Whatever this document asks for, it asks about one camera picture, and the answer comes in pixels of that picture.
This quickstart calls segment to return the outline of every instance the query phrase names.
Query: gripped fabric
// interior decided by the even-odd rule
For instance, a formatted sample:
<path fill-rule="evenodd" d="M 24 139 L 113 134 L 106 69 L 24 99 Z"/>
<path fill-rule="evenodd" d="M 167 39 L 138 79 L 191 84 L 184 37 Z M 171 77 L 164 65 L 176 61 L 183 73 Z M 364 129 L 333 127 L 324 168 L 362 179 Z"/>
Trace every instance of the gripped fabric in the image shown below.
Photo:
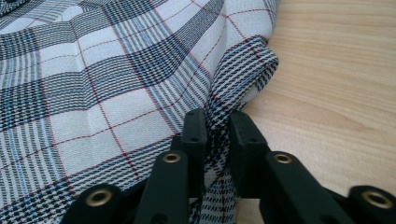
<path fill-rule="evenodd" d="M 198 107 L 211 153 L 190 222 L 234 222 L 226 122 L 276 70 L 276 0 L 0 3 L 0 223 L 59 223 L 84 189 L 148 178 Z"/>

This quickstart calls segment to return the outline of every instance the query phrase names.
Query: houndstooth pattern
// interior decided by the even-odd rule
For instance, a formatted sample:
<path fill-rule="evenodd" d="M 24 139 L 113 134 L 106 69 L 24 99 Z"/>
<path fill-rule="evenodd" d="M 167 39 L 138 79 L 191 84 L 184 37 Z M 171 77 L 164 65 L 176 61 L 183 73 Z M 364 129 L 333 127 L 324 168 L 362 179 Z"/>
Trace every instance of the houndstooth pattern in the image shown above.
<path fill-rule="evenodd" d="M 0 222 L 59 223 L 85 189 L 128 189 L 205 109 L 206 192 L 233 223 L 227 120 L 268 83 L 276 0 L 0 0 Z"/>

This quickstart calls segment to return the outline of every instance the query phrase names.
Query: tabletop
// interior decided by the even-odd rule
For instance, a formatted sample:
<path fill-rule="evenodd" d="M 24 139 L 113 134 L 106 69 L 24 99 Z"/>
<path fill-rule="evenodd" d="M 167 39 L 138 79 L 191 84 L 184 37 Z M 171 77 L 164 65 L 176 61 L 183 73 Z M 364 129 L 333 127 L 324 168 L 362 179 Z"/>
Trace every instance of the tabletop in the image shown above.
<path fill-rule="evenodd" d="M 269 44 L 280 65 L 246 107 L 272 150 L 347 195 L 396 195 L 396 2 L 282 0 Z M 237 223 L 262 223 L 240 200 Z"/>

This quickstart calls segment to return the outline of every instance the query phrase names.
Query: garment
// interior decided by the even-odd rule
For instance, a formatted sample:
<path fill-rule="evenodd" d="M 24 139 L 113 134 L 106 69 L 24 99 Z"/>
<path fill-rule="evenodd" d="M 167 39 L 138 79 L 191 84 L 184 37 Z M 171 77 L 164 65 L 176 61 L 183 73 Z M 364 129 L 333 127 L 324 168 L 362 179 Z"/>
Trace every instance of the garment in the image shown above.
<path fill-rule="evenodd" d="M 0 3 L 1 223 L 58 223 L 84 189 L 148 178 L 198 107 L 211 153 L 190 222 L 233 223 L 226 123 L 276 70 L 276 0 Z"/>

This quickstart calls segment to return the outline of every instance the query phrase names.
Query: light wood surface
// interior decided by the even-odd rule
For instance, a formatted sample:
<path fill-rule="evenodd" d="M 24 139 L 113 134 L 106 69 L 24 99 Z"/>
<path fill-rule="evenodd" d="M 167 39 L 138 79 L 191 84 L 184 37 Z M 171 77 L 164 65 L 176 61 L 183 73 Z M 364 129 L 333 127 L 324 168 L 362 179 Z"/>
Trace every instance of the light wood surface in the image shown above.
<path fill-rule="evenodd" d="M 269 46 L 280 66 L 245 112 L 270 148 L 343 195 L 396 195 L 396 1 L 282 0 Z M 257 204 L 237 223 L 262 223 Z"/>

